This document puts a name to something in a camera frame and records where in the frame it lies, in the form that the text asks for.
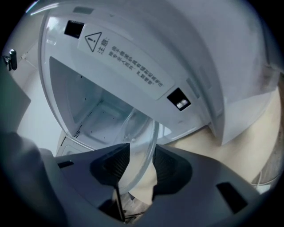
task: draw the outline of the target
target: black sensor window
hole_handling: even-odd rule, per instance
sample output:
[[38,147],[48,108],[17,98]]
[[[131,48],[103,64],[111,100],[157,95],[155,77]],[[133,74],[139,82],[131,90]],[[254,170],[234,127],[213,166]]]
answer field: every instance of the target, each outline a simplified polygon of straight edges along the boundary
[[79,39],[83,27],[84,27],[84,23],[69,20],[68,23],[67,23],[64,34],[70,35],[72,37]]
[[168,99],[173,103],[180,111],[184,110],[191,103],[183,92],[177,88],[172,94],[168,96]]

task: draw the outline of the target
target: warning triangle symbol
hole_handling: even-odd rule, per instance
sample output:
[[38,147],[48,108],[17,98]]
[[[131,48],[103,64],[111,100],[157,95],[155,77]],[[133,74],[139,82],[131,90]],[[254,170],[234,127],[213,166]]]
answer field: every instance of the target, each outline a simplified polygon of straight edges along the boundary
[[85,40],[92,52],[94,52],[96,45],[99,42],[99,38],[101,37],[101,34],[101,32],[98,32],[85,36]]

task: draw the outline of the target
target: white wall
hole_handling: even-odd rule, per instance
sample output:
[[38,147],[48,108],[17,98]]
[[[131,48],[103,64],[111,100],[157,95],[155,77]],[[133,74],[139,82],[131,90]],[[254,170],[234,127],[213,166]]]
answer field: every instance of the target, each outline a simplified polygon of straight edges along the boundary
[[61,127],[51,112],[45,98],[39,72],[29,76],[24,91],[31,104],[18,128],[18,134],[34,141],[39,148],[46,148],[55,156]]

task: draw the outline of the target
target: transparent plastic lid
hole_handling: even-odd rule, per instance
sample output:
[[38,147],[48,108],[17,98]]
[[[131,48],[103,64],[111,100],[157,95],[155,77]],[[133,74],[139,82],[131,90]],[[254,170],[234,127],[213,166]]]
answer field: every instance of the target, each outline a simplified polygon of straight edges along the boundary
[[130,143],[130,161],[121,177],[120,194],[129,192],[142,178],[155,150],[159,123],[133,109],[121,127],[114,144]]

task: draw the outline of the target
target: warning label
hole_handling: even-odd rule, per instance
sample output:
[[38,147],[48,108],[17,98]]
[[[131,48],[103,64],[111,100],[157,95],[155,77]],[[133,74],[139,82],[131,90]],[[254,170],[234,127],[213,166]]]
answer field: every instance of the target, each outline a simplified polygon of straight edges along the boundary
[[153,99],[174,86],[173,79],[129,40],[100,26],[86,24],[78,48],[131,81]]

